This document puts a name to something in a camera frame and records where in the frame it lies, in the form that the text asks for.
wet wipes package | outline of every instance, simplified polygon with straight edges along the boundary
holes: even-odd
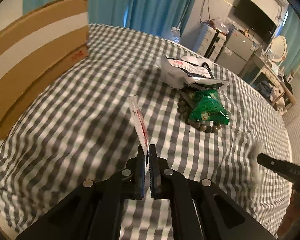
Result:
[[[212,62],[206,58],[182,57],[181,59],[162,56],[159,62],[160,79],[170,87],[181,89],[186,85],[199,90],[223,90],[228,81],[215,79],[212,72]]]

metal screw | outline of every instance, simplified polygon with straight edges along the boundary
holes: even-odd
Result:
[[[201,184],[204,185],[205,187],[210,187],[211,186],[211,180],[210,179],[203,179],[201,181]]]
[[[86,179],[84,182],[83,182],[83,186],[84,187],[91,187],[93,185],[93,180],[91,179]]]
[[[130,170],[128,170],[128,169],[125,169],[125,170],[121,171],[121,174],[122,174],[123,176],[130,176],[131,173],[132,173],[132,172],[131,172]]]
[[[166,174],[166,175],[172,175],[173,174],[173,170],[172,169],[165,169],[163,171],[163,173]]]

television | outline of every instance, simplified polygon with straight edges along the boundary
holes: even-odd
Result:
[[[277,25],[251,0],[240,0],[234,16],[248,25],[264,42],[269,43]]]

checkered tablecloth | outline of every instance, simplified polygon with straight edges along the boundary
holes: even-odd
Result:
[[[0,211],[23,231],[85,179],[123,169],[138,150],[127,96],[138,95],[150,143],[186,178],[210,178],[275,234],[289,199],[289,184],[262,168],[255,190],[251,150],[289,159],[281,117],[249,85],[218,65],[230,85],[220,93],[230,123],[217,134],[186,125],[177,113],[178,91],[163,83],[157,59],[193,55],[169,41],[135,30],[90,25],[89,56],[53,82],[0,141]],[[172,239],[167,200],[127,201],[122,239]]]

green snack package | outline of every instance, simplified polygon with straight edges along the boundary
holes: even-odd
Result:
[[[193,100],[196,102],[196,106],[189,115],[191,121],[229,123],[229,114],[220,102],[218,91],[214,89],[197,91]]]

